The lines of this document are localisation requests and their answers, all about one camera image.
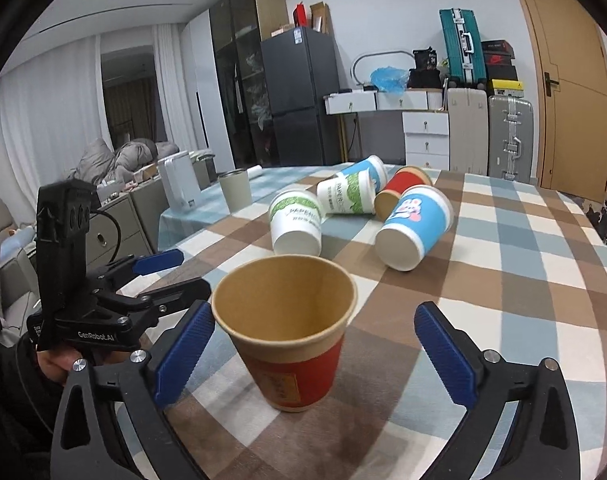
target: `plaid tablecloth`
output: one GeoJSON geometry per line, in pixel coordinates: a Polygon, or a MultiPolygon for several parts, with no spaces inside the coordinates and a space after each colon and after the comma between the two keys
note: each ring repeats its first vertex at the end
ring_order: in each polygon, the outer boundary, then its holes
{"type": "MultiPolygon", "coordinates": [[[[261,176],[250,181],[252,202],[270,197],[269,203],[277,190],[282,189],[286,184],[297,182],[318,168],[318,166],[266,168],[261,176]]],[[[161,213],[158,221],[158,250],[165,251],[228,215],[228,206],[221,186],[216,182],[203,190],[202,204],[194,211],[182,214],[168,208],[161,213]]]]}
{"type": "MultiPolygon", "coordinates": [[[[317,171],[299,185],[312,187],[331,173],[317,171]]],[[[527,364],[557,359],[577,421],[582,478],[594,478],[607,461],[607,248],[557,192],[446,171],[431,176],[456,221],[411,272],[388,269],[376,256],[381,223],[372,217],[323,223],[322,256],[352,273],[359,306],[333,390],[320,405],[298,414],[268,406],[217,327],[186,395],[167,412],[210,478],[419,478],[464,413],[415,337],[413,315],[426,300],[481,349],[527,364]]],[[[138,278],[124,292],[198,275],[216,286],[238,265],[271,254],[266,212],[266,203],[254,204],[211,225],[179,245],[189,258],[182,267],[138,278]]],[[[165,319],[149,337],[176,321],[165,319]]],[[[490,471],[515,405],[504,411],[474,478],[490,471]]],[[[125,410],[118,415],[147,472],[125,410]]]]}

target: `red paper cup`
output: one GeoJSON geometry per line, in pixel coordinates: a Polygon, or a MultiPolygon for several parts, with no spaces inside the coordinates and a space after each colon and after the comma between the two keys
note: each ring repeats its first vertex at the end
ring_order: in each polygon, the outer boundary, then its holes
{"type": "Polygon", "coordinates": [[[212,295],[212,313],[254,382],[285,412],[302,412],[328,395],[356,305],[350,274],[299,254],[237,267],[212,295]]]}
{"type": "Polygon", "coordinates": [[[389,183],[375,197],[375,213],[377,218],[385,222],[392,210],[397,206],[401,195],[407,189],[419,185],[432,186],[432,179],[427,173],[414,166],[404,166],[391,178],[389,183]]]}

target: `cable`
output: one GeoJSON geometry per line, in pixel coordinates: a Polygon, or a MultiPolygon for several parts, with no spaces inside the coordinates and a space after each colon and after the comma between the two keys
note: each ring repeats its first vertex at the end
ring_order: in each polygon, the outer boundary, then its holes
{"type": "Polygon", "coordinates": [[[45,429],[48,430],[48,432],[50,434],[54,434],[50,425],[45,420],[43,420],[41,413],[39,413],[39,410],[36,409],[36,406],[32,402],[32,397],[30,397],[30,394],[27,391],[26,384],[24,383],[23,376],[21,375],[21,367],[19,366],[19,345],[18,344],[14,345],[14,362],[16,363],[16,372],[19,374],[19,381],[21,381],[21,386],[23,387],[23,390],[26,393],[26,397],[27,397],[27,400],[30,402],[30,406],[32,406],[32,409],[36,413],[36,416],[39,418],[41,423],[45,426],[45,429]]]}
{"type": "Polygon", "coordinates": [[[350,147],[347,149],[347,156],[350,157],[350,150],[352,150],[352,145],[355,143],[355,135],[357,134],[357,118],[355,118],[355,130],[352,132],[352,140],[350,141],[350,147]]]}
{"type": "Polygon", "coordinates": [[[116,219],[110,213],[106,213],[105,211],[101,211],[99,209],[97,209],[96,211],[91,211],[91,213],[95,215],[105,216],[106,218],[110,219],[110,221],[112,221],[112,223],[114,224],[114,227],[116,227],[116,247],[114,249],[114,254],[112,255],[112,258],[110,258],[110,261],[108,262],[111,264],[115,260],[116,255],[121,247],[121,227],[119,227],[119,222],[117,222],[116,219]]]}

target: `gray blanket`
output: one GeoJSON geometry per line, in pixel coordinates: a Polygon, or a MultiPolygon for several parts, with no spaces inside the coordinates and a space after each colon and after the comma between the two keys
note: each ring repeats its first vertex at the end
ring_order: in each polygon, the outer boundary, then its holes
{"type": "Polygon", "coordinates": [[[77,168],[66,177],[78,178],[95,186],[102,180],[130,182],[136,171],[157,160],[159,155],[167,156],[178,151],[178,146],[171,142],[155,144],[148,139],[135,139],[113,153],[103,139],[97,139],[88,145],[77,168]]]}

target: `blue plastic bag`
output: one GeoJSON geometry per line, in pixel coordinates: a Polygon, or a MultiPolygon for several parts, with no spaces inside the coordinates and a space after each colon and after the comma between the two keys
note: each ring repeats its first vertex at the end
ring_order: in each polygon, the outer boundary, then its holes
{"type": "Polygon", "coordinates": [[[370,81],[372,81],[373,85],[381,92],[403,94],[408,85],[409,78],[410,72],[408,72],[408,70],[387,66],[375,70],[370,76],[370,81]]]}

